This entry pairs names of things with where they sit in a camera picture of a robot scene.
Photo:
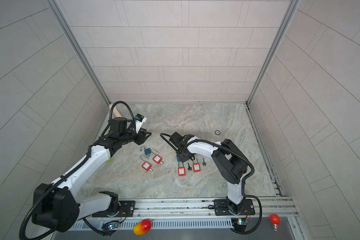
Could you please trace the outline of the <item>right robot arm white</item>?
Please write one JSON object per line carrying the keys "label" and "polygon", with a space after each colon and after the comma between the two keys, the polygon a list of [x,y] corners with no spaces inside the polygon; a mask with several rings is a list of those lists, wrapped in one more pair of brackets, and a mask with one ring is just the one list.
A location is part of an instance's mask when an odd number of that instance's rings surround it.
{"label": "right robot arm white", "polygon": [[[234,219],[232,232],[240,235],[253,233],[262,220],[263,209],[260,199],[254,195],[245,194],[246,180],[255,173],[255,168],[248,158],[229,139],[222,142],[202,140],[194,135],[181,136],[175,132],[172,135],[160,134],[161,138],[175,150],[178,162],[195,161],[196,155],[210,158],[214,161],[222,177],[227,181],[228,195],[221,204],[208,206],[219,213],[245,215],[244,219]],[[255,214],[253,201],[259,204],[259,218],[255,226],[247,230],[249,217]]]}

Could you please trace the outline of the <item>red padlock with label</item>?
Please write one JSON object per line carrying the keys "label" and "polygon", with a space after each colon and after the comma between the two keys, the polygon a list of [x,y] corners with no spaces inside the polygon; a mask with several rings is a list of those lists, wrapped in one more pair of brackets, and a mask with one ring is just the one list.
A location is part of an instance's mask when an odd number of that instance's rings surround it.
{"label": "red padlock with label", "polygon": [[178,162],[178,175],[179,175],[179,177],[183,177],[186,175],[184,163],[182,163],[182,162]]}

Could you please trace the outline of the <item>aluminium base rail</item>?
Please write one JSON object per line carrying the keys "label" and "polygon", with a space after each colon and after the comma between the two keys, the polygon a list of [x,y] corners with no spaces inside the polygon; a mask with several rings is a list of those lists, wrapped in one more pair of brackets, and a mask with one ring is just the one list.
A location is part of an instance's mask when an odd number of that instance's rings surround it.
{"label": "aluminium base rail", "polygon": [[[245,215],[219,213],[208,206],[221,204],[225,198],[182,199],[125,199],[122,200],[124,215],[114,218],[91,217],[88,222],[101,229],[111,221],[122,221],[108,240],[302,240],[298,213],[290,197],[260,197],[263,215],[260,226],[251,234],[240,235],[231,231],[234,219]],[[255,211],[249,217],[247,230],[252,229],[259,218],[259,204],[252,199]],[[281,223],[274,231],[270,215],[277,214]],[[151,220],[152,228],[144,235],[133,232],[142,220]]]}

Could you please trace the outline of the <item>red light bulb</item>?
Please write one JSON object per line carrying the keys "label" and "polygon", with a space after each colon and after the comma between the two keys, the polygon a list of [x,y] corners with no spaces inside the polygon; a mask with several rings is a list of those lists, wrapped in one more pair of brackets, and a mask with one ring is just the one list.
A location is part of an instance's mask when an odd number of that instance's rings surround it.
{"label": "red light bulb", "polygon": [[281,223],[281,219],[277,214],[271,214],[270,215],[270,221],[273,225],[273,229],[274,231],[278,231],[279,230],[279,224]]}

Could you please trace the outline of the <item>red yellow mango toy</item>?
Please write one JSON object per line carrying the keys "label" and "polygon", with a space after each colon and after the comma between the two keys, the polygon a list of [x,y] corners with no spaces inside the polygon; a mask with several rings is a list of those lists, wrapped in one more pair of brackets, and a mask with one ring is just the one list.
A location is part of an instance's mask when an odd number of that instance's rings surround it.
{"label": "red yellow mango toy", "polygon": [[146,234],[151,228],[152,228],[152,221],[145,219],[134,226],[133,232],[137,236],[142,236]]}

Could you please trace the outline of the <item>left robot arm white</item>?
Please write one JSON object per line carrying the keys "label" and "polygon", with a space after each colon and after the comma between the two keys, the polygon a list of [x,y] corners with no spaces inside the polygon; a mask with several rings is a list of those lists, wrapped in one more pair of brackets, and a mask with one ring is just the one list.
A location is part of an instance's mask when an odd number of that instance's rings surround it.
{"label": "left robot arm white", "polygon": [[40,184],[34,191],[33,205],[26,214],[19,238],[26,240],[28,222],[48,228],[49,231],[37,236],[41,240],[55,231],[66,232],[78,220],[98,212],[111,215],[118,213],[120,204],[116,193],[103,191],[81,203],[75,199],[87,179],[123,146],[128,143],[142,145],[151,133],[142,128],[146,118],[140,114],[131,119],[113,114],[119,102],[112,104],[109,120],[101,136],[89,145],[86,154],[66,173],[50,184]]}

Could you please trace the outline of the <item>beige cylinder peg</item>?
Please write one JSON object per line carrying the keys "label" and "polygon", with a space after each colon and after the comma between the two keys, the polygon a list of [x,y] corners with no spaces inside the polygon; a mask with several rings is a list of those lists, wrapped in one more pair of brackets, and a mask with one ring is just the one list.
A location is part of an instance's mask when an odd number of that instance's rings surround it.
{"label": "beige cylinder peg", "polygon": [[113,104],[109,104],[109,109],[110,112],[112,113],[112,119],[113,118],[117,118],[117,117],[122,117],[122,115],[120,114],[120,112],[118,111],[117,107],[114,107],[113,110],[111,111]]}

